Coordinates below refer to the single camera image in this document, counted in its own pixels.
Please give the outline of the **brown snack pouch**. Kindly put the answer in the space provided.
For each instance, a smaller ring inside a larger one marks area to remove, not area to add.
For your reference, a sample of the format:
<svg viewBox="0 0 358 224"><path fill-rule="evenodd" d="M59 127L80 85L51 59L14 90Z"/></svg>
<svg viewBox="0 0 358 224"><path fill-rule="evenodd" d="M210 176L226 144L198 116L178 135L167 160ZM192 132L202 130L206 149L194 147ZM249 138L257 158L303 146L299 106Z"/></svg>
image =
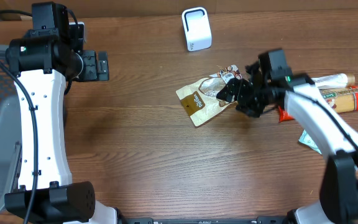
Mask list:
<svg viewBox="0 0 358 224"><path fill-rule="evenodd" d="M231 104L217 99L216 96L233 78L238 80L242 78L236 65L224 67L219 72L176 91L183 108L195 127L201 126L217 116Z"/></svg>

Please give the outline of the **light blue snack packet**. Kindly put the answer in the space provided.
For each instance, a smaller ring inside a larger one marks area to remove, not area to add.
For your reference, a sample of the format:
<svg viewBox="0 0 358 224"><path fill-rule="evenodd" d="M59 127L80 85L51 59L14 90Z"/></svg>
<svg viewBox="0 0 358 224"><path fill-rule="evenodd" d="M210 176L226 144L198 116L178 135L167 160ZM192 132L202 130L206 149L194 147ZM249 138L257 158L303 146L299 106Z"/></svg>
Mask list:
<svg viewBox="0 0 358 224"><path fill-rule="evenodd" d="M299 143L308 146L312 150L316 151L317 153L321 154L321 151L319 150L316 143L312 140L310 135L304 130L298 140Z"/></svg>

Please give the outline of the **orange pasta package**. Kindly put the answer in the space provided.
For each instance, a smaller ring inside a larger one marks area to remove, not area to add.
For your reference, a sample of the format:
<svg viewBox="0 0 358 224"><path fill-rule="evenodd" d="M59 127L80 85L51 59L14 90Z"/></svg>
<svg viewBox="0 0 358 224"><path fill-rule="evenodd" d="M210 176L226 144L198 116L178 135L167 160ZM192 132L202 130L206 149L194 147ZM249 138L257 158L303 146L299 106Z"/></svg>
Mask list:
<svg viewBox="0 0 358 224"><path fill-rule="evenodd" d="M319 91L327 104L337 113L358 111L358 85Z"/></svg>

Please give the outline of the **white tube with gold cap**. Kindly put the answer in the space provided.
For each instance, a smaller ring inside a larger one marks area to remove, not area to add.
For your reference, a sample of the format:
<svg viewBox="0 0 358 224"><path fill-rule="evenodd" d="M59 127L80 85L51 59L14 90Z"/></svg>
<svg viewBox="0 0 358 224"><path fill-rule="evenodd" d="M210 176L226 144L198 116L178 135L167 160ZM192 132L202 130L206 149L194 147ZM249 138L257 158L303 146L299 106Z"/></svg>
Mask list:
<svg viewBox="0 0 358 224"><path fill-rule="evenodd" d="M320 90L334 89L334 88L345 88L352 86L356 83L354 75L338 73L335 75L328 75L324 77L312 78L314 84Z"/></svg>

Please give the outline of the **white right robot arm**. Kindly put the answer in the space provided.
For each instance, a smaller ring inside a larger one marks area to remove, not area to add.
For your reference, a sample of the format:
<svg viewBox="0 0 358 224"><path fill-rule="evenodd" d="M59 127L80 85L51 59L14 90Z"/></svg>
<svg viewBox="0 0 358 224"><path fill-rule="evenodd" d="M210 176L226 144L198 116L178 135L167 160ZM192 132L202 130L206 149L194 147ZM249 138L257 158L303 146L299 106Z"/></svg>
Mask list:
<svg viewBox="0 0 358 224"><path fill-rule="evenodd" d="M249 80L230 79L217 99L258 118L269 104L281 106L316 143L326 169L319 200L291 210L283 223L352 223L358 220L358 132L326 102L307 73L293 73L283 49L261 53L246 66Z"/></svg>

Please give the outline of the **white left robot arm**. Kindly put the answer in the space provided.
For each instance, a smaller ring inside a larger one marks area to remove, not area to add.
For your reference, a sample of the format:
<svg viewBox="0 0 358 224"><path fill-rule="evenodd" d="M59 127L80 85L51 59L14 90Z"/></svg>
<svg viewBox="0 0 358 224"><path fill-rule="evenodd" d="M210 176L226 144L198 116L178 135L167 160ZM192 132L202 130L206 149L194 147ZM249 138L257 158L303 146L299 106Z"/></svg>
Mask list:
<svg viewBox="0 0 358 224"><path fill-rule="evenodd" d="M85 50L85 26L64 5L32 5L33 28L7 50L20 103L22 164L6 209L27 223L117 223L91 182L74 182L64 138L64 97L72 82L109 78L106 52Z"/></svg>

